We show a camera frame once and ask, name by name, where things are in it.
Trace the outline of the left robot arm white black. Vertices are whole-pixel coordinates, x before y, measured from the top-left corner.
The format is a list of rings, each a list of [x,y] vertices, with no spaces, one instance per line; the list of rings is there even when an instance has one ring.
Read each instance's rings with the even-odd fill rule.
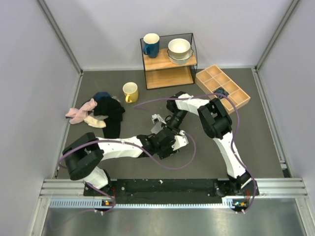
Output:
[[[121,157],[142,158],[155,154],[164,159],[187,144],[186,136],[175,135],[169,130],[127,139],[103,139],[89,132],[67,146],[63,150],[63,157],[71,180],[88,182],[99,194],[106,195],[111,191],[112,184],[107,172],[98,167],[101,161]]]

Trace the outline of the grey underwear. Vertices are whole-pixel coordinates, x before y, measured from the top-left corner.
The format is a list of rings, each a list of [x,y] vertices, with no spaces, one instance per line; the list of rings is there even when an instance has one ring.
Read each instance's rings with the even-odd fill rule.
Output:
[[[157,122],[157,123],[154,124],[153,128],[151,129],[151,133],[157,134],[162,129],[163,129],[162,123],[161,122]]]

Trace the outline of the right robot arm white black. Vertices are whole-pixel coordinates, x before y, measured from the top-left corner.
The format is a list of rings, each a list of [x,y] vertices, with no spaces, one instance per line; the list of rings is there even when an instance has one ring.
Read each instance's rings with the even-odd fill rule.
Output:
[[[167,123],[171,127],[176,127],[182,113],[199,116],[205,134],[215,141],[224,159],[230,191],[236,195],[244,192],[256,195],[256,180],[241,160],[235,145],[239,125],[233,132],[232,120],[218,98],[200,99],[179,92],[167,100],[167,109],[176,115]]]

